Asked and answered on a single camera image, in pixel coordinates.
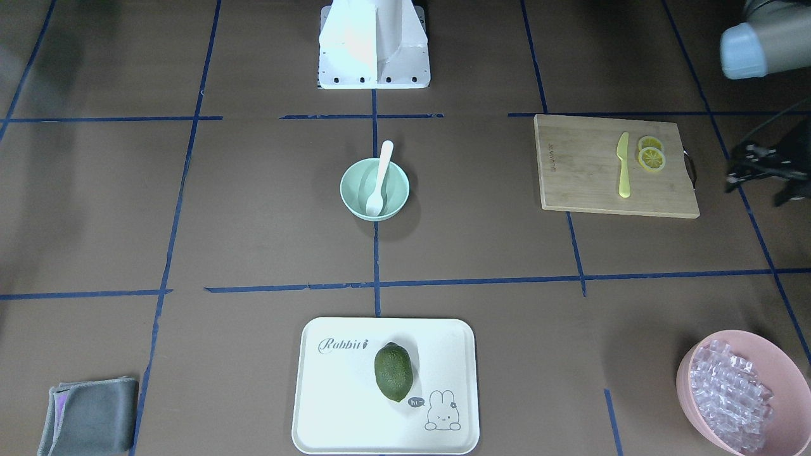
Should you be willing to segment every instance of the spoon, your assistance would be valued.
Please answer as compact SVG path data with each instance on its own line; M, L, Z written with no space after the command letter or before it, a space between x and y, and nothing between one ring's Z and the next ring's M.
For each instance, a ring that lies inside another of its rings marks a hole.
M369 195L369 199L366 200L366 215L369 217L377 217L383 212L383 178L386 177L388 163L392 160L393 150L393 142L389 140L383 141L383 146L380 148L380 163L377 166L375 190Z

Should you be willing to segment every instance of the yellow knife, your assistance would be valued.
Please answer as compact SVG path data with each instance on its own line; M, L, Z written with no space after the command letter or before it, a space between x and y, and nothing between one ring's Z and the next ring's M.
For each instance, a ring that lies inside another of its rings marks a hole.
M628 132L623 131L616 145L616 156L620 159L620 196L631 196L631 182L628 180Z

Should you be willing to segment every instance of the green avocado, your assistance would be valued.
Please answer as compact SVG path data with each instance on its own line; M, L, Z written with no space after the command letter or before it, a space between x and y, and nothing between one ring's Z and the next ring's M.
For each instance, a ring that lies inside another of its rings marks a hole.
M375 355L375 379L385 397L394 402L403 400L414 383L408 351L394 342L381 348Z

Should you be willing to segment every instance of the pink bowl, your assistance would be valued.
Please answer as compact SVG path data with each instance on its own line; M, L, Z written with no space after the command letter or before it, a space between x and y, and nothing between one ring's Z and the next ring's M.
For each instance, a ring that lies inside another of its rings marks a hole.
M709 441L726 451L744 456L723 443L704 421L690 389L690 366L696 350L711 340L725 341L732 353L752 361L757 378L775 396L769 404L774 419L766 427L766 446L762 456L797 456L811 441L811 390L800 369L775 344L746 331L719 331L696 344L681 361L676 374L676 392L690 423Z

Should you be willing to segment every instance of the lemon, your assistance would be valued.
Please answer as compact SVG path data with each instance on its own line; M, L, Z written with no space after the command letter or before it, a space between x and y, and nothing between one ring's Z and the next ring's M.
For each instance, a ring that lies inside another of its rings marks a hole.
M664 152L664 144L656 136L643 136L637 142L637 150L643 150L646 147L657 148L659 151Z
M383 395L400 402L411 390L414 373L405 348L389 342L375 355L375 380Z
M655 147L645 147L637 156L639 164L648 171L661 171L664 168L664 154Z

